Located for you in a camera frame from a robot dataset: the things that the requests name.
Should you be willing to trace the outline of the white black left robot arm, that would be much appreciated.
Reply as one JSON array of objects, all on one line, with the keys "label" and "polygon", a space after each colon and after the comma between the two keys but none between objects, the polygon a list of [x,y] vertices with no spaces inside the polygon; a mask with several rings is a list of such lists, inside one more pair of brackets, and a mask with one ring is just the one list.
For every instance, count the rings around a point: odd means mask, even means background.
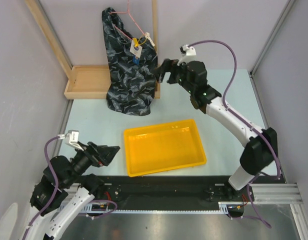
[{"label": "white black left robot arm", "polygon": [[72,158],[58,155],[47,159],[40,182],[34,187],[29,216],[22,240],[59,240],[67,227],[89,203],[99,201],[101,209],[111,213],[117,208],[98,176],[84,173],[90,167],[107,167],[119,152],[119,146],[78,143]]}]

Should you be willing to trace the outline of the pink wire hanger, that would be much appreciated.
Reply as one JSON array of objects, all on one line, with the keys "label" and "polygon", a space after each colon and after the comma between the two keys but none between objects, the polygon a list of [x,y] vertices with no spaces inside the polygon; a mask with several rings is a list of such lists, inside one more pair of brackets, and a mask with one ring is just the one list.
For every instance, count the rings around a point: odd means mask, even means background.
[{"label": "pink wire hanger", "polygon": [[136,22],[136,20],[134,19],[134,17],[131,14],[130,0],[127,0],[126,11],[111,11],[110,14],[111,15],[112,14],[127,15],[131,19],[131,21],[134,23],[134,25],[137,27],[137,29],[141,33],[141,35],[137,39],[137,42],[139,42],[139,40],[145,36],[145,32],[141,29],[141,27],[139,26],[139,24]]}]

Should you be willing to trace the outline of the white blue paper tags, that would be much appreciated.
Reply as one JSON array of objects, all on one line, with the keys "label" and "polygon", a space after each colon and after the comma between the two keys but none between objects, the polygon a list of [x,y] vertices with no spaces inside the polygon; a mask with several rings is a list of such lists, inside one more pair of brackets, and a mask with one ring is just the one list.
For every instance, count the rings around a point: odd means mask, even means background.
[{"label": "white blue paper tags", "polygon": [[138,44],[138,42],[132,42],[130,46],[131,54],[133,55],[132,62],[136,65],[139,65],[140,63],[140,57],[142,53],[142,46]]}]

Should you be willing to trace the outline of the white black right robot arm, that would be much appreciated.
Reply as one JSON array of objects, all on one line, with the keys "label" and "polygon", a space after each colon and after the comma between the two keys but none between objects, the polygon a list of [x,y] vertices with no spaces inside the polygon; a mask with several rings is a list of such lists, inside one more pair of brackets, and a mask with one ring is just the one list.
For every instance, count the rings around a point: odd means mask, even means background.
[{"label": "white black right robot arm", "polygon": [[224,188],[224,194],[229,200],[236,201],[241,197],[243,188],[272,162],[277,165],[277,174],[281,174],[276,131],[271,127],[263,129],[253,124],[231,108],[225,97],[208,84],[203,62],[195,60],[179,63],[178,60],[167,58],[152,73],[159,83],[169,73],[167,83],[179,84],[190,94],[190,101],[195,109],[221,123],[243,146],[240,165],[229,177],[229,185]]}]

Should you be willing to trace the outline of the dark patterned shorts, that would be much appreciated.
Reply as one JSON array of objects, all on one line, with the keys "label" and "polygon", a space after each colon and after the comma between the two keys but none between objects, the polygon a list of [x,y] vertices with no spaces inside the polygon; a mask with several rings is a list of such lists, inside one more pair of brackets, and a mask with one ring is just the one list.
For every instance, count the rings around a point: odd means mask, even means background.
[{"label": "dark patterned shorts", "polygon": [[146,116],[155,98],[156,79],[153,69],[158,66],[154,46],[147,40],[142,45],[139,65],[133,63],[130,52],[133,36],[115,11],[107,7],[101,13],[110,87],[106,94],[110,110],[130,116]]}]

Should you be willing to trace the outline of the yellow plastic tag loop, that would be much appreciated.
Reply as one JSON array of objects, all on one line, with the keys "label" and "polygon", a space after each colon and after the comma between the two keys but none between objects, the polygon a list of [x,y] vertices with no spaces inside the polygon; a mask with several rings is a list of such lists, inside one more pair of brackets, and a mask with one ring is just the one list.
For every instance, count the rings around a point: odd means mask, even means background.
[{"label": "yellow plastic tag loop", "polygon": [[136,38],[136,37],[133,37],[132,38],[132,46],[134,48],[139,48],[141,47],[146,41],[148,40],[147,36],[145,36],[144,34],[139,37],[139,38]]}]

